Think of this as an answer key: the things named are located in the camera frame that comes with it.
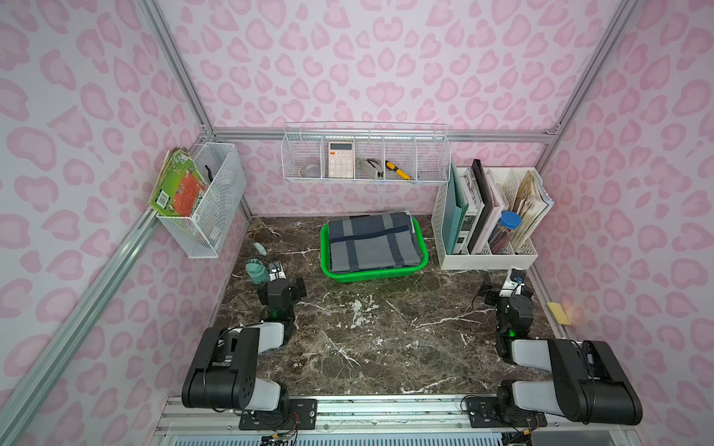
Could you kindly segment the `navy grey plaid scarf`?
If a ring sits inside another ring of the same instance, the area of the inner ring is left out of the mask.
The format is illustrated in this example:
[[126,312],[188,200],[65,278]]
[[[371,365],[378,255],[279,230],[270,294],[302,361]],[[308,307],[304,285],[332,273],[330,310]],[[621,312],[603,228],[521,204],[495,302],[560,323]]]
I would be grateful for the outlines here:
[[412,268],[424,259],[414,220],[407,212],[327,223],[327,270],[334,274]]

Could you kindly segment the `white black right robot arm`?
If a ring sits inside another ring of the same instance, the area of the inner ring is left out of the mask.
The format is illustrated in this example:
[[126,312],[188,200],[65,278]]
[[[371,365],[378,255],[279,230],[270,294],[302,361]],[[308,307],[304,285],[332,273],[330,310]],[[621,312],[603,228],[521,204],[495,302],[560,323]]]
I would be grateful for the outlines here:
[[509,381],[496,391],[495,416],[551,414],[582,424],[637,426],[643,404],[611,347],[604,341],[533,339],[532,294],[523,284],[483,291],[496,310],[496,353],[512,365],[537,369],[549,381]]

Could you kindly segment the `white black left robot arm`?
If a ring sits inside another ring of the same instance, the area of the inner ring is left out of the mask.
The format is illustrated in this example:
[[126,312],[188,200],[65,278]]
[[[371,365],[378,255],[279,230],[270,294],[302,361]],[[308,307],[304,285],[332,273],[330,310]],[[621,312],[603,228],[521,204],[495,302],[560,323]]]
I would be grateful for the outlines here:
[[273,280],[258,290],[260,323],[206,329],[182,385],[183,406],[287,416],[287,391],[258,378],[258,356],[288,344],[296,330],[295,306],[306,295],[301,278]]

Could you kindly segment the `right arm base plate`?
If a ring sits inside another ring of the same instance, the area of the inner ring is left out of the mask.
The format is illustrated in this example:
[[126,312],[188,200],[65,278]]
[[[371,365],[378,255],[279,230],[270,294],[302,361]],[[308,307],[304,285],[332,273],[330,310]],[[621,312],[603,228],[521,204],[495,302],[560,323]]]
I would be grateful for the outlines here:
[[473,429],[539,429],[548,425],[543,413],[503,403],[496,396],[467,395],[459,407],[468,415]]

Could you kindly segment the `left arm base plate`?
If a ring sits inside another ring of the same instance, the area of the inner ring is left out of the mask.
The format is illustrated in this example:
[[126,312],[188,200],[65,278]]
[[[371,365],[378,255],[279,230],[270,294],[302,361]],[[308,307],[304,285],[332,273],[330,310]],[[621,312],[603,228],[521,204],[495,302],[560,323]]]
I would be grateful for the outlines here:
[[318,413],[315,399],[280,399],[273,411],[243,411],[240,416],[241,431],[258,430],[314,430]]

